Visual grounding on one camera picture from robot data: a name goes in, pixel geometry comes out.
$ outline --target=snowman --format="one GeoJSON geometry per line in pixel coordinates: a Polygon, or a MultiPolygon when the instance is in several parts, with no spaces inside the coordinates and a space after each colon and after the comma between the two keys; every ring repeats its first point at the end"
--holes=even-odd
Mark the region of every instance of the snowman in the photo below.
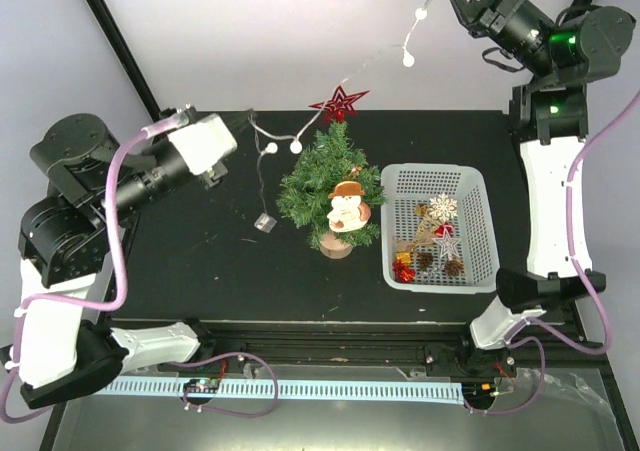
{"type": "Polygon", "coordinates": [[[335,187],[329,195],[333,209],[327,215],[331,231],[347,233],[361,229],[367,224],[371,217],[371,208],[362,202],[362,196],[364,189],[356,181],[343,181],[335,187]]]}

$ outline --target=green pine branch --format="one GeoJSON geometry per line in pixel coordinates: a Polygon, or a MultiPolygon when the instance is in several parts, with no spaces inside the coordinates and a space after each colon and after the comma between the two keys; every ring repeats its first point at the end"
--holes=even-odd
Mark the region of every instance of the green pine branch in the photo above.
{"type": "MultiPolygon", "coordinates": [[[[327,133],[316,132],[313,145],[304,149],[293,173],[280,183],[282,193],[277,201],[280,214],[291,219],[298,228],[310,226],[309,244],[316,249],[324,234],[329,232],[329,194],[338,183],[345,179],[359,182],[365,191],[363,201],[371,209],[385,202],[380,170],[377,166],[368,167],[364,152],[353,148],[346,131],[346,123],[334,121],[327,133]],[[350,177],[356,166],[362,170],[357,177],[350,177]]],[[[380,237],[380,227],[368,223],[362,229],[336,236],[351,246],[368,246],[380,237]]]]}

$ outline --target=plastic basket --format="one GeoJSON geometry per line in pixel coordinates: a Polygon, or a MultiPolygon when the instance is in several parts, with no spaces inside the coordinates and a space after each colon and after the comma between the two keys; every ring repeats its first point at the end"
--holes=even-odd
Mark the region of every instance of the plastic basket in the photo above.
{"type": "Polygon", "coordinates": [[[489,199],[482,174],[467,166],[446,164],[393,164],[382,170],[382,185],[387,203],[382,206],[382,266],[389,286],[419,293],[475,294],[495,291],[499,268],[496,238],[493,232],[489,199]],[[395,281],[392,263],[396,238],[411,241],[422,220],[415,213],[418,204],[440,194],[458,200],[458,217],[450,221],[453,237],[460,238],[458,251],[464,263],[459,276],[443,272],[446,257],[439,258],[438,246],[420,246],[416,251],[430,252],[434,259],[428,271],[418,269],[410,284],[395,281]]]}

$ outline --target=black table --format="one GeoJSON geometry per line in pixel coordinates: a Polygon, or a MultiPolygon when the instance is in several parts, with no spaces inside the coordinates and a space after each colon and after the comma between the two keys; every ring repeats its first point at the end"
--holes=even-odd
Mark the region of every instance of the black table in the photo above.
{"type": "MultiPolygon", "coordinates": [[[[275,134],[295,134],[309,112],[263,112],[275,134]]],[[[364,111],[348,133],[371,164],[446,163],[484,176],[503,267],[522,268],[529,246],[525,180],[498,111],[364,111]]],[[[312,140],[314,128],[303,138],[312,140]]],[[[390,288],[382,277],[380,242],[330,260],[308,247],[307,230],[279,219],[270,234],[253,227],[262,212],[253,131],[238,136],[229,175],[211,191],[200,183],[147,208],[128,258],[129,298],[115,320],[340,323],[466,323],[493,294],[435,295],[390,288]]],[[[281,144],[263,160],[269,212],[296,156],[281,144]]],[[[379,222],[380,211],[374,211],[379,222]]]]}

